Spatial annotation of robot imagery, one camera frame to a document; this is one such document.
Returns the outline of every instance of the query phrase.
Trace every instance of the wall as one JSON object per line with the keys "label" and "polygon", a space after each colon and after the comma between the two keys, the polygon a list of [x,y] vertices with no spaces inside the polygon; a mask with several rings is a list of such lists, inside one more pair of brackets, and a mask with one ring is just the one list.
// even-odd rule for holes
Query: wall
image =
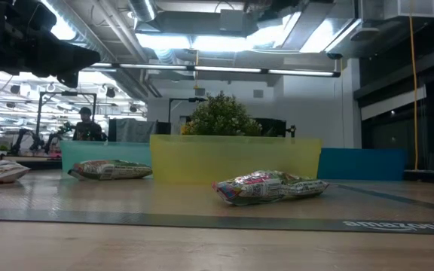
{"label": "wall", "polygon": [[[194,82],[155,81],[164,97],[194,96]],[[215,95],[223,90],[244,103],[252,117],[285,120],[296,125],[297,137],[320,138],[325,148],[360,148],[361,117],[353,91],[359,89],[359,61],[351,59],[341,78],[283,76],[273,87],[263,82],[202,81],[199,87]],[[263,90],[264,98],[253,98],[253,90]],[[172,123],[196,108],[189,102],[173,102]],[[148,101],[148,120],[167,121],[168,98]]]}

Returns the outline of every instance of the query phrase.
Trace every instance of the floor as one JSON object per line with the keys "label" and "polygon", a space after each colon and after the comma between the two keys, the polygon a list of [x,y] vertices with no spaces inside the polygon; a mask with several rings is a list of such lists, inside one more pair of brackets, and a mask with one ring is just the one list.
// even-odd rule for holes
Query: floor
{"label": "floor", "polygon": [[0,191],[0,270],[434,270],[434,184],[333,181],[244,207],[210,187],[61,171]]}
{"label": "floor", "polygon": [[0,222],[0,270],[434,270],[434,236]]}

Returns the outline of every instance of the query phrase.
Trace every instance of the teal container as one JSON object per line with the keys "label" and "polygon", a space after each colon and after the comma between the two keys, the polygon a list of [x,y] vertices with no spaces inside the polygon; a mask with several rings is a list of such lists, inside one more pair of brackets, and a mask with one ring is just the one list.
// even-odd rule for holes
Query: teal container
{"label": "teal container", "polygon": [[151,166],[150,144],[130,142],[61,142],[63,171],[88,160],[125,160]]}

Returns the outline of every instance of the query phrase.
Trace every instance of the mat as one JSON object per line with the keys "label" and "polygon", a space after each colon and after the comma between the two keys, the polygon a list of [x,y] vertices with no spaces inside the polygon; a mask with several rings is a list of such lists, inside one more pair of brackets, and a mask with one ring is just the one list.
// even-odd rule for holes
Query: mat
{"label": "mat", "polygon": [[0,185],[0,221],[434,234],[434,184],[333,181],[312,199],[228,206],[206,186],[30,173]]}

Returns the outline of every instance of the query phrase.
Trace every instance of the gray strip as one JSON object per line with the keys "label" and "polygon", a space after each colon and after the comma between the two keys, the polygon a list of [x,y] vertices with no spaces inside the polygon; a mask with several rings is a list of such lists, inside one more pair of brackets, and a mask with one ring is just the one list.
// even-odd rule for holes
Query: gray strip
{"label": "gray strip", "polygon": [[357,188],[357,187],[350,187],[350,186],[342,185],[342,184],[336,184],[336,186],[339,188],[351,190],[354,192],[364,193],[364,194],[371,195],[371,196],[378,196],[378,197],[383,198],[383,199],[391,199],[391,200],[394,200],[397,202],[403,202],[403,203],[412,204],[415,206],[420,206],[420,207],[434,210],[434,203],[430,203],[430,202],[424,202],[424,201],[420,201],[420,200],[416,200],[416,199],[409,199],[409,198],[405,198],[403,196],[390,195],[388,193],[381,193],[381,192],[376,192],[376,191],[365,190],[365,189],[361,189],[361,188]]}
{"label": "gray strip", "polygon": [[240,218],[200,215],[48,211],[32,209],[0,209],[0,221],[120,224],[154,227],[201,227],[246,230],[312,230],[363,233],[434,234],[434,222]]}

